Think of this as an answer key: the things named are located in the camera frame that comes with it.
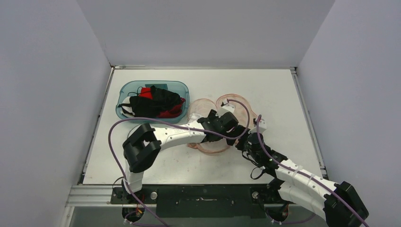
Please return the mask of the peach floral padded bra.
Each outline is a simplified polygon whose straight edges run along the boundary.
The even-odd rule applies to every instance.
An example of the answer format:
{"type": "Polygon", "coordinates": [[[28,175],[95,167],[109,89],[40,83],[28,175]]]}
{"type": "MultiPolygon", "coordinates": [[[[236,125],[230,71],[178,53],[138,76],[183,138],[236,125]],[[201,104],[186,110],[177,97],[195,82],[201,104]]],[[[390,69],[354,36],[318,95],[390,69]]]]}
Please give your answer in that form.
{"type": "MultiPolygon", "coordinates": [[[[237,100],[247,107],[250,114],[249,126],[253,128],[253,119],[257,118],[257,114],[252,110],[250,103],[244,97],[237,94],[226,94],[219,97],[216,101],[207,98],[195,100],[190,104],[187,112],[188,122],[193,122],[201,117],[207,117],[210,110],[218,110],[222,102],[226,99],[237,100]]],[[[239,103],[232,102],[231,104],[235,107],[234,116],[242,126],[245,126],[246,120],[248,120],[246,110],[239,103]]],[[[220,153],[230,148],[224,139],[217,142],[188,143],[187,146],[209,154],[220,153]]]]}

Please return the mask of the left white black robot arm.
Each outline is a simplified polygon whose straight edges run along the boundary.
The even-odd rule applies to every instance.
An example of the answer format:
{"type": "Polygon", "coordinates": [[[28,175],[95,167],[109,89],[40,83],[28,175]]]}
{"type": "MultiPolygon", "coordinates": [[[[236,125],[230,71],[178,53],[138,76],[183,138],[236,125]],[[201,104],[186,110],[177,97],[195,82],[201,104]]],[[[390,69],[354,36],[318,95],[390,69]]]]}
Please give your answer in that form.
{"type": "Polygon", "coordinates": [[[160,151],[188,143],[216,142],[222,139],[226,139],[227,145],[232,146],[236,140],[246,137],[248,132],[249,127],[241,125],[233,113],[218,116],[214,110],[207,117],[183,125],[139,125],[122,144],[126,161],[123,198],[131,204],[140,200],[144,172],[154,164],[160,151]]]}

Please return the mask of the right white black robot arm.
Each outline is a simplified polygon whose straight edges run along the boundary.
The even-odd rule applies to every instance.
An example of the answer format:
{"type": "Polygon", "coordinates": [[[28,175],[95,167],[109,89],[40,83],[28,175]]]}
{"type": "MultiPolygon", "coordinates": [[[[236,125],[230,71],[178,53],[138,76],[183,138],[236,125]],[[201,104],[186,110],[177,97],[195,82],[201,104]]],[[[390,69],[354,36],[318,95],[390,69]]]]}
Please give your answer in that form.
{"type": "Polygon", "coordinates": [[[350,183],[336,183],[312,174],[271,149],[256,132],[244,134],[235,147],[262,174],[273,177],[267,190],[270,201],[297,204],[321,217],[330,227],[367,226],[369,212],[350,183]]]}

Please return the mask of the dark red lace bra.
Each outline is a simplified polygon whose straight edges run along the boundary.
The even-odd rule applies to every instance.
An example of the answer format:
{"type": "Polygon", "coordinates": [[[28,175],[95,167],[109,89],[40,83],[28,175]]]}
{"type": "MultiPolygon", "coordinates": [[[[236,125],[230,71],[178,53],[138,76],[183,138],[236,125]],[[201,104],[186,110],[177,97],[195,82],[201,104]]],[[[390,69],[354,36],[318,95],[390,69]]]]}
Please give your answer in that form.
{"type": "Polygon", "coordinates": [[[182,111],[182,105],[185,102],[185,98],[180,98],[180,103],[175,105],[169,110],[162,111],[159,113],[157,118],[162,118],[162,119],[171,119],[171,118],[176,118],[178,117],[183,111],[182,111]]]}

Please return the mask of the white black bra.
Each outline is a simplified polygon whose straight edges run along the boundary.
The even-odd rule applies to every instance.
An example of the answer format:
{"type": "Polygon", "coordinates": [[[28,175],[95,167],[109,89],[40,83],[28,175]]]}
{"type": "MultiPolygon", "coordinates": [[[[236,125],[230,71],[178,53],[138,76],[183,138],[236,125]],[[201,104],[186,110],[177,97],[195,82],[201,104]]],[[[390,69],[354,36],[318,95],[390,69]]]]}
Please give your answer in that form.
{"type": "Polygon", "coordinates": [[[133,105],[131,104],[131,96],[126,97],[121,104],[117,105],[117,107],[120,108],[122,116],[126,118],[132,118],[135,116],[133,105]]]}

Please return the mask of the teal plastic bin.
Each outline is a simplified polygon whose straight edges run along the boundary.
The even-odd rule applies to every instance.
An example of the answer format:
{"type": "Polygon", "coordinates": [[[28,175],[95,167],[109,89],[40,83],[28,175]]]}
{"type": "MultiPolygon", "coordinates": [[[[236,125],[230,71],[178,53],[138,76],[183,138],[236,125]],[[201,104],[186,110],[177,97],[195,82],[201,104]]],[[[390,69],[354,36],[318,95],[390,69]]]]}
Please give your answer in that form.
{"type": "MultiPolygon", "coordinates": [[[[170,123],[178,123],[184,115],[187,113],[188,106],[189,106],[189,100],[190,100],[190,94],[188,87],[180,82],[180,81],[167,81],[167,80],[136,80],[136,81],[131,81],[122,86],[120,92],[119,92],[119,98],[117,105],[121,104],[123,100],[128,97],[128,96],[135,96],[139,91],[141,87],[151,87],[151,86],[156,86],[157,88],[162,88],[169,90],[171,92],[178,93],[180,97],[185,98],[185,102],[182,106],[182,113],[176,117],[176,118],[171,118],[171,119],[162,119],[159,118],[162,121],[170,122],[170,123]]],[[[120,108],[118,108],[116,105],[115,111],[116,114],[119,118],[121,119],[126,119],[126,117],[122,116],[120,112],[120,108]]]]}

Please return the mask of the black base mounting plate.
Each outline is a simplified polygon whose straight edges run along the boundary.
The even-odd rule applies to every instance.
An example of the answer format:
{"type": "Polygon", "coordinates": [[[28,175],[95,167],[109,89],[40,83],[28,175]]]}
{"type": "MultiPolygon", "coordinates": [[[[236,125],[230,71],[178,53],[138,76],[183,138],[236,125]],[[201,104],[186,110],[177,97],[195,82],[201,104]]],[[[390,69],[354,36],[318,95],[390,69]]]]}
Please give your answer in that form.
{"type": "Polygon", "coordinates": [[[141,200],[160,218],[264,218],[266,211],[278,213],[289,205],[267,184],[146,184],[135,195],[115,187],[110,203],[128,213],[144,211],[141,200]]]}

